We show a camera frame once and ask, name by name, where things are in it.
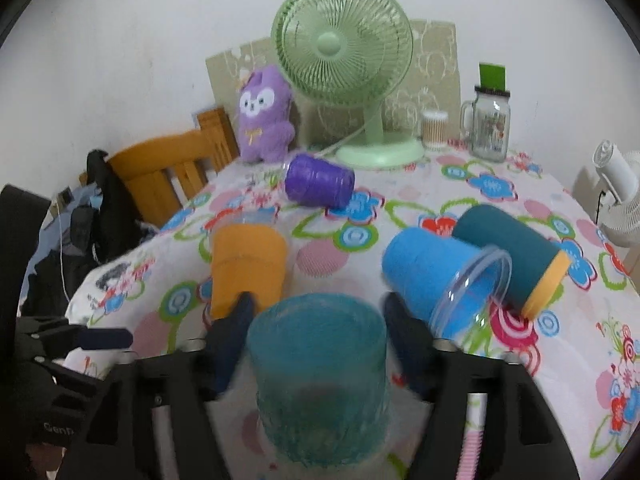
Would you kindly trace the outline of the teal scribbled clear cup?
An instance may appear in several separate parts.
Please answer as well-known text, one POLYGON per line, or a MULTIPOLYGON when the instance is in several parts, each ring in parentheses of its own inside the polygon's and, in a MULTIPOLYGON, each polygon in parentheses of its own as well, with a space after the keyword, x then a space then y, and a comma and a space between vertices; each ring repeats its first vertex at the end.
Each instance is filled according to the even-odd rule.
POLYGON ((342 294, 290 297, 256 316, 246 348, 262 426, 285 458, 336 467, 382 446, 387 333, 376 307, 342 294))

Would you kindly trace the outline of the wooden chair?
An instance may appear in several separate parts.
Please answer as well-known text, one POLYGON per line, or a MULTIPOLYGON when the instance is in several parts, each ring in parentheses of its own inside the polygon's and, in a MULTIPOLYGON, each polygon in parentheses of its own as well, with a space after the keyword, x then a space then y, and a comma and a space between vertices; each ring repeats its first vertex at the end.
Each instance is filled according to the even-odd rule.
POLYGON ((219 172, 239 157, 231 120, 222 107, 196 115, 198 126, 125 148, 108 162, 124 182, 145 222, 160 228, 207 185, 206 169, 219 172))

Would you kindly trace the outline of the white small fan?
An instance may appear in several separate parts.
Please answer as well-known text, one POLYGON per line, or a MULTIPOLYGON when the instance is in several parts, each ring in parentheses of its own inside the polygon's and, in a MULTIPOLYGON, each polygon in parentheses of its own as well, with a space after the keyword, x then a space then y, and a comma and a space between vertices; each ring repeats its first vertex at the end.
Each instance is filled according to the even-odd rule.
POLYGON ((639 152, 623 154, 603 140, 592 155, 603 186, 596 210, 596 225, 616 246, 639 245, 639 152))

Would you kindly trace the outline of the blue plastic cup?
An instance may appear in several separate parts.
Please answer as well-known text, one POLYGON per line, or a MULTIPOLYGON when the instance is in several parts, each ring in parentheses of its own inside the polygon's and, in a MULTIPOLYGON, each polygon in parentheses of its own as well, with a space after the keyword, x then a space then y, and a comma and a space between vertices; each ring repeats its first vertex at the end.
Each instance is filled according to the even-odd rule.
POLYGON ((510 255, 419 228, 399 232, 388 244, 382 271, 390 289, 432 333, 454 339, 479 321, 488 304, 510 285, 510 255))

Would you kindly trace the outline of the green desk fan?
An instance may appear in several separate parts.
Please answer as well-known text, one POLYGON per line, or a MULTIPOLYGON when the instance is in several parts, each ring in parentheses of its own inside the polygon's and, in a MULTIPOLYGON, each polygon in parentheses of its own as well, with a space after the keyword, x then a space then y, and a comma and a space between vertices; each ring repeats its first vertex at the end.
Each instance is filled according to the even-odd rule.
POLYGON ((424 154, 411 133, 387 132, 382 106, 413 56, 410 21, 396 0, 285 0, 271 26, 283 76, 318 105, 362 108, 363 123, 322 150, 344 166, 388 169, 424 154))

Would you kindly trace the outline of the cotton swab container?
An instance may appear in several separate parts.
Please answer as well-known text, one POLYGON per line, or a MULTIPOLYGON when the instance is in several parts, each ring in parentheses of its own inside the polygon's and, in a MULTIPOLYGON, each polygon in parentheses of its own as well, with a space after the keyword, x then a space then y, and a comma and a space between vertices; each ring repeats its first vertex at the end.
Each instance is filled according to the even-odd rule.
POLYGON ((421 119, 421 138, 426 148, 447 145, 449 115, 446 110, 424 110, 421 119))

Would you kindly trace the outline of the orange plastic cup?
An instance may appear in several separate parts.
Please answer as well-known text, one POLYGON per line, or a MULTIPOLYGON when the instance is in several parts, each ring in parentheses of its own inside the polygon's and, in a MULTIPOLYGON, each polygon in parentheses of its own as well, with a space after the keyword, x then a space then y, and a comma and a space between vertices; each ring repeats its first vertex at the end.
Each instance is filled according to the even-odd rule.
POLYGON ((242 292, 262 312, 279 302, 288 277, 288 241, 271 224, 230 223, 212 237, 210 316, 226 318, 242 292))

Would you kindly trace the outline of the green cup on jar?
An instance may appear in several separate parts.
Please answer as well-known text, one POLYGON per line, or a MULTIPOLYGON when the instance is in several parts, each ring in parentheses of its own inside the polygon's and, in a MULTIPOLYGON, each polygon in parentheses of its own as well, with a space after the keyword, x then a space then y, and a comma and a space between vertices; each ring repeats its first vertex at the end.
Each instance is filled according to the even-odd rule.
POLYGON ((506 91, 506 68, 502 65, 480 63, 480 86, 487 90, 506 91))

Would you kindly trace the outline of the floral tablecloth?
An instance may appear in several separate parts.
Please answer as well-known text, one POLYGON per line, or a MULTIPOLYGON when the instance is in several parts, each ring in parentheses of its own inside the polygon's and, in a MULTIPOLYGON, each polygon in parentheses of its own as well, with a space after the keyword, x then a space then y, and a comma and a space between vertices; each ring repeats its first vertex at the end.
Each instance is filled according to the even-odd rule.
POLYGON ((235 162, 152 240, 92 271, 67 317, 128 328, 139 356, 200 336, 212 296, 209 228, 232 211, 257 208, 288 229, 292 294, 338 292, 377 304, 387 289, 382 255, 400 230, 447 235, 480 203, 553 240, 572 264, 536 320, 490 310, 459 344, 492 358, 516 352, 550 404, 580 476, 599 479, 639 425, 639 296, 589 214, 525 154, 490 164, 447 148, 398 170, 360 171, 349 205, 329 211, 290 203, 278 168, 235 162))

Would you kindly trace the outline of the purple plush toy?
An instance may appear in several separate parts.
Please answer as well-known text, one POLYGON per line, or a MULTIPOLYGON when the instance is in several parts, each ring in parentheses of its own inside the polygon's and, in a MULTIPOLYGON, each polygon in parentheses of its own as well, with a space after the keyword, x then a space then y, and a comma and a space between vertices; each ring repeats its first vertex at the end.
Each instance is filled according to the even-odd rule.
POLYGON ((283 162, 295 138, 293 93, 277 65, 250 73, 240 89, 236 142, 242 162, 283 162))

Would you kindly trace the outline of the beige patterned board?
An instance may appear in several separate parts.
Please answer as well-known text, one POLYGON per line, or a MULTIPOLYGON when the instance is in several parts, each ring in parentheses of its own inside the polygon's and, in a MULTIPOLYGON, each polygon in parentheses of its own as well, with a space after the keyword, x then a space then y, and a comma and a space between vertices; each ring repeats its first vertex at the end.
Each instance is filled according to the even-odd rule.
MULTIPOLYGON (((413 57, 402 83, 382 106, 387 132, 418 134, 422 113, 444 110, 449 115, 448 139, 459 135, 461 106, 456 26, 449 22, 413 20, 413 57)), ((215 103, 239 129, 239 90, 251 72, 277 62, 271 40, 262 38, 215 54, 206 60, 215 103)), ((363 123, 362 108, 319 106, 294 93, 291 122, 301 148, 325 148, 348 136, 363 123)))

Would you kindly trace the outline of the purple plastic cup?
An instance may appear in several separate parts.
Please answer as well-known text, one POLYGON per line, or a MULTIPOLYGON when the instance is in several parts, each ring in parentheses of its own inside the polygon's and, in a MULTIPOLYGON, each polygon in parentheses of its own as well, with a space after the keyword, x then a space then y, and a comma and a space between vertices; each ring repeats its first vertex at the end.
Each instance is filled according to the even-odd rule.
POLYGON ((355 173, 308 154, 296 155, 286 166, 284 192, 305 207, 343 209, 352 198, 355 173))

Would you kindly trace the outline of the glass mason jar mug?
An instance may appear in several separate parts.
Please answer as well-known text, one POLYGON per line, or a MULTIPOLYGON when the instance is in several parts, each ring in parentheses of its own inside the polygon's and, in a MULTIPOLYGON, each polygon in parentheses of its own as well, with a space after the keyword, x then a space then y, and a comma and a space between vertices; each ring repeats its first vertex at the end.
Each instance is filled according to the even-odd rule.
POLYGON ((488 162, 504 162, 510 136, 510 92, 476 86, 475 99, 460 110, 460 133, 469 151, 488 162))

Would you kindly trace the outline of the dark teal cup yellow rim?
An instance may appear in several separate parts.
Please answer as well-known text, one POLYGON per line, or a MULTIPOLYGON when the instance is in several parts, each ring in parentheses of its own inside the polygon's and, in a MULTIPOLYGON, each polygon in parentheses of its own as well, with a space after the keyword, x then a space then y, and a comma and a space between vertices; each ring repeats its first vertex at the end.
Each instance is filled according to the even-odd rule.
POLYGON ((452 236, 480 248, 498 247, 511 257, 506 302, 529 321, 538 318, 550 304, 572 263, 570 256, 552 240, 488 204, 465 211, 452 236))

